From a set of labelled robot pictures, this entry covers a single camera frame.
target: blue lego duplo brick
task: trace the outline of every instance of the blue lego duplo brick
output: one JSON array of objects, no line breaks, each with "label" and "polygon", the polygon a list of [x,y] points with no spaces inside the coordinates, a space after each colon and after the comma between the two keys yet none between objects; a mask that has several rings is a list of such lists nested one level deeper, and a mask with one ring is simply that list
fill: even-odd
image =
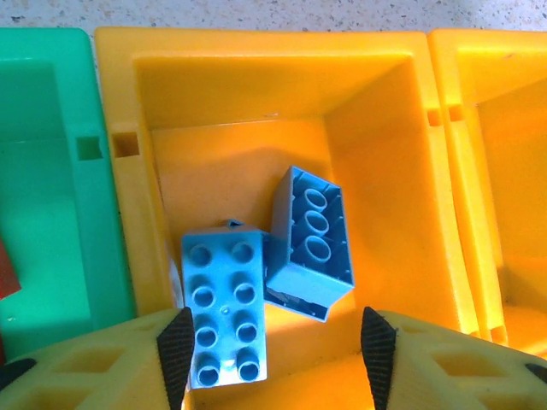
[{"label": "blue lego duplo brick", "polygon": [[[274,293],[290,296],[285,308],[321,321],[355,287],[338,186],[289,168],[275,192],[265,280]],[[309,309],[314,305],[323,308],[325,318]]]},{"label": "blue lego duplo brick", "polygon": [[240,225],[188,233],[182,269],[196,329],[191,387],[265,380],[262,232]]}]

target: yellow plastic bin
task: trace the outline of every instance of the yellow plastic bin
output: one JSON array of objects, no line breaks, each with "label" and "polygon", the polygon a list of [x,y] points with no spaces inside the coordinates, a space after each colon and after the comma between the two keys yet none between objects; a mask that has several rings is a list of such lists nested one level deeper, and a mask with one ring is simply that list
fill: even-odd
[{"label": "yellow plastic bin", "polygon": [[429,44],[481,334],[547,354],[547,33],[438,30]]},{"label": "yellow plastic bin", "polygon": [[174,304],[186,231],[269,231],[290,165],[344,190],[355,290],[325,324],[267,305],[268,380],[195,390],[186,408],[372,408],[365,305],[478,335],[423,33],[100,28],[96,42],[140,314]]}]

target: green plastic bin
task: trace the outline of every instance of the green plastic bin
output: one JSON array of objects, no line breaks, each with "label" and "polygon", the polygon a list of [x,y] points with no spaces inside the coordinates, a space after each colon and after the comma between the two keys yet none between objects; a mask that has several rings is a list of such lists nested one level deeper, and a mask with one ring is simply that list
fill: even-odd
[{"label": "green plastic bin", "polygon": [[134,317],[81,30],[0,29],[0,235],[22,287],[0,301],[8,360]]}]

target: white speckled countertop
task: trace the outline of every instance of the white speckled countertop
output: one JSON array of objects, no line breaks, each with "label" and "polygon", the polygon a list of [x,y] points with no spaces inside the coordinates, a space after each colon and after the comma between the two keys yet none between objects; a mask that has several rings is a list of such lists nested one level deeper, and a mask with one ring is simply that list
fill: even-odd
[{"label": "white speckled countertop", "polygon": [[0,0],[0,26],[546,30],[547,0]]}]

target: plastic bin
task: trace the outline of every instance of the plastic bin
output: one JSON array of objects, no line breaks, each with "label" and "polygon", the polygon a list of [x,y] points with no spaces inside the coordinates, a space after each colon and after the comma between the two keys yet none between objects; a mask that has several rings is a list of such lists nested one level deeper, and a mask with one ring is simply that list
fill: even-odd
[{"label": "plastic bin", "polygon": [[333,407],[372,407],[357,370],[365,305],[478,334],[423,33],[95,39],[140,314],[176,303],[189,230],[236,218],[270,231],[290,165],[344,192],[355,290],[324,324],[267,305],[268,380],[193,390],[194,408],[325,407],[331,393]]},{"label": "plastic bin", "polygon": [[0,29],[0,235],[19,292],[8,360],[134,317],[89,39]]},{"label": "plastic bin", "polygon": [[481,335],[547,354],[547,33],[429,43]]}]

